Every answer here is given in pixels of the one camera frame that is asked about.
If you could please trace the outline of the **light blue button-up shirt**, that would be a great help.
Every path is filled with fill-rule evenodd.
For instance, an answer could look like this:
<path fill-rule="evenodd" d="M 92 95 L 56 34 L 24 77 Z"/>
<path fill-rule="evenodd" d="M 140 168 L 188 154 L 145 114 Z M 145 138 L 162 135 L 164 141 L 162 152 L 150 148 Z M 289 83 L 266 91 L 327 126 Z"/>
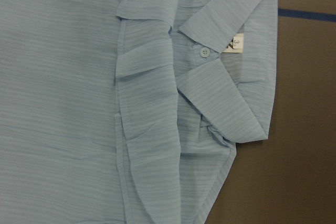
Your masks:
<path fill-rule="evenodd" d="M 1 223 L 204 223 L 268 138 L 278 0 L 1 0 Z"/>

